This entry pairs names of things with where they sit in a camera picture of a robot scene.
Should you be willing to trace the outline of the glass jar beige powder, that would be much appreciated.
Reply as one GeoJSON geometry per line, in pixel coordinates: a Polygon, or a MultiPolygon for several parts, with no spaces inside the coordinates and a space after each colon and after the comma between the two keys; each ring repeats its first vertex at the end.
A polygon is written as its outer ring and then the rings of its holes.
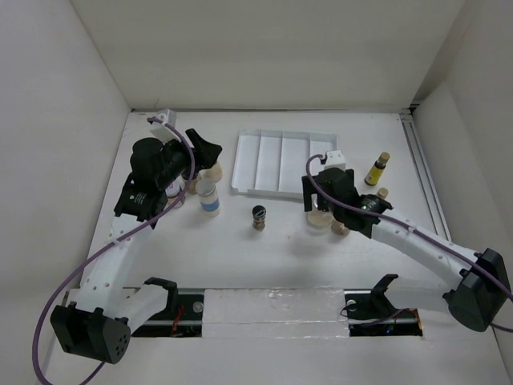
{"type": "Polygon", "coordinates": [[[330,229],[333,222],[333,215],[330,211],[322,211],[318,208],[317,197],[312,197],[312,209],[306,213],[308,226],[321,233],[330,229]]]}

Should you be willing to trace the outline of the pink lid spice jar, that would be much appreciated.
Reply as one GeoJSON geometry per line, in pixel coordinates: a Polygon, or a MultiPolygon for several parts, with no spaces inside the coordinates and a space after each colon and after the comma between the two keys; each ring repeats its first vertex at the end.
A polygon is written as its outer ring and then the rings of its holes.
{"type": "Polygon", "coordinates": [[[348,229],[343,223],[339,221],[333,221],[330,228],[334,234],[341,237],[345,237],[350,233],[350,229],[348,229]]]}

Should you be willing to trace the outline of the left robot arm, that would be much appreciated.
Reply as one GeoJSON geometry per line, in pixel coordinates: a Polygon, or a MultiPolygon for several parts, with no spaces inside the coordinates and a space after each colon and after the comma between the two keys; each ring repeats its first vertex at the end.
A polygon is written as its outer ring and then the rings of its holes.
{"type": "Polygon", "coordinates": [[[222,147],[204,140],[195,129],[191,144],[153,137],[136,141],[131,171],[114,208],[110,249],[98,257],[75,300],[56,306],[50,324],[62,349],[72,355],[115,364],[131,335],[155,315],[170,318],[179,310],[177,284],[149,278],[130,297],[123,286],[143,243],[155,229],[168,199],[165,193],[183,173],[196,175],[215,165],[222,147]]]}

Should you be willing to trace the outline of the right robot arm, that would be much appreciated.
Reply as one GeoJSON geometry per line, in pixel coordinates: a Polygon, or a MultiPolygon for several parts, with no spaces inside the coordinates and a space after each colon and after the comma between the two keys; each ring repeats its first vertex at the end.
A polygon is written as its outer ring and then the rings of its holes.
{"type": "Polygon", "coordinates": [[[512,289],[500,253],[487,248],[474,251],[416,225],[376,194],[360,194],[351,169],[327,168],[301,178],[304,210],[319,208],[348,230],[396,249],[444,281],[439,290],[419,288],[396,293],[390,284],[396,273],[386,274],[344,310],[352,319],[373,327],[421,304],[433,311],[448,311],[466,328],[484,332],[496,328],[495,317],[512,299],[512,289]]]}

